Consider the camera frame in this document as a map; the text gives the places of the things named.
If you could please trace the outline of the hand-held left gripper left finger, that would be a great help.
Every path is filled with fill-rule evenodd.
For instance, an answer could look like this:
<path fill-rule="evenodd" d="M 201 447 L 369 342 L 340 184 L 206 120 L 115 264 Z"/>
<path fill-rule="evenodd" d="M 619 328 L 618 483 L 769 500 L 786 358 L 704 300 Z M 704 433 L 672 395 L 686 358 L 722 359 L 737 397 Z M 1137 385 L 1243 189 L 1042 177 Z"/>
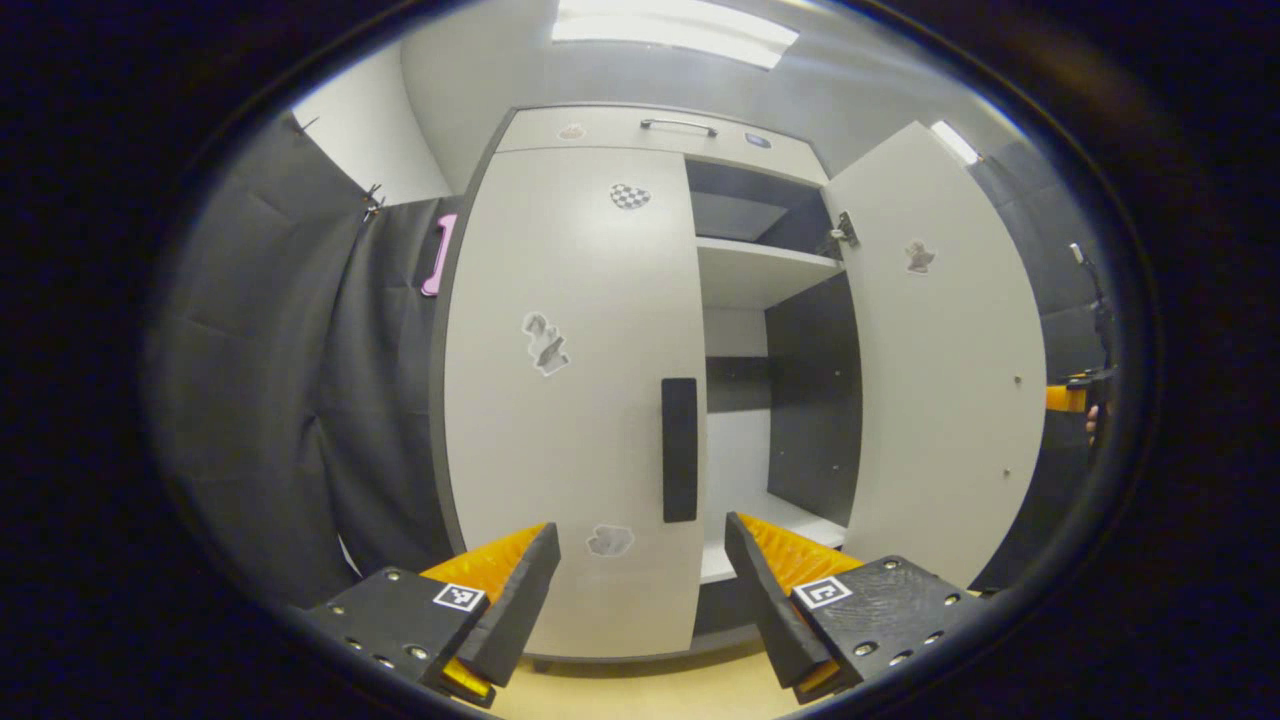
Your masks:
<path fill-rule="evenodd" d="M 557 527 L 540 523 L 421 571 L 371 571 L 300 619 L 384 673 L 490 708 L 525 655 L 559 562 Z"/>

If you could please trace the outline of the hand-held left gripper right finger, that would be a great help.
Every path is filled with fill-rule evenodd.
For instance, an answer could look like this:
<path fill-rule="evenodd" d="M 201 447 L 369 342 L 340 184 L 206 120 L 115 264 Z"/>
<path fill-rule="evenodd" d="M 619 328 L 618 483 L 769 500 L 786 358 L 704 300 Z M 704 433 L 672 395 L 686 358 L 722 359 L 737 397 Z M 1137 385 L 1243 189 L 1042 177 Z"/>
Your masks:
<path fill-rule="evenodd" d="M 742 512 L 724 518 L 724 552 L 774 676 L 800 705 L 932 656 L 988 605 L 902 556 L 860 561 Z"/>

